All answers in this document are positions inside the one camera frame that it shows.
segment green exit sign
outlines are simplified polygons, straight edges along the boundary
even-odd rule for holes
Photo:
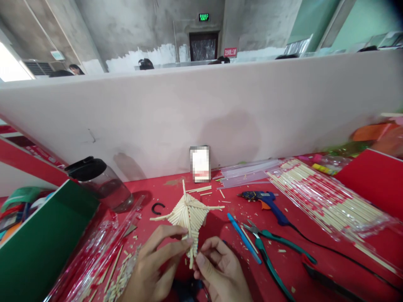
[[[199,22],[210,21],[210,14],[199,14]]]

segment blue pen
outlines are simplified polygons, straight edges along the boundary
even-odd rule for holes
[[[255,258],[255,260],[256,260],[256,262],[258,264],[262,264],[262,261],[260,260],[259,256],[256,254],[254,248],[252,247],[252,245],[250,244],[250,242],[246,238],[245,234],[242,232],[242,230],[239,227],[239,225],[236,223],[235,219],[232,217],[232,215],[230,213],[228,213],[227,216],[228,216],[230,222],[232,223],[232,225],[234,226],[235,230],[237,231],[237,233],[241,237],[243,243],[248,248],[249,252],[251,252],[253,258]]]

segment water bottle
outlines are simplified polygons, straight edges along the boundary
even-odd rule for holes
[[[333,171],[341,171],[342,168],[351,163],[352,159],[342,156],[320,155],[315,154],[312,161],[321,166],[327,167]]]
[[[65,170],[114,212],[125,212],[133,205],[133,195],[103,160],[89,156]]]

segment chopstick sculpture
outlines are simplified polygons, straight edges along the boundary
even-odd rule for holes
[[[354,191],[291,158],[266,172],[272,183],[335,240],[340,235],[391,272],[402,272],[380,258],[363,240],[397,221]]]
[[[180,225],[189,230],[189,233],[182,237],[182,240],[194,238],[193,245],[186,253],[190,259],[189,268],[192,269],[194,257],[197,255],[199,243],[199,230],[205,225],[205,219],[210,210],[220,210],[225,206],[206,206],[196,198],[186,193],[185,181],[183,180],[183,196],[173,208],[172,212],[165,216],[150,218],[151,221],[167,219],[172,225]]]

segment black bottle cap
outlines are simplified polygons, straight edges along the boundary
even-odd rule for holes
[[[88,181],[100,176],[106,170],[106,163],[102,159],[89,156],[64,168],[71,178],[78,181]]]

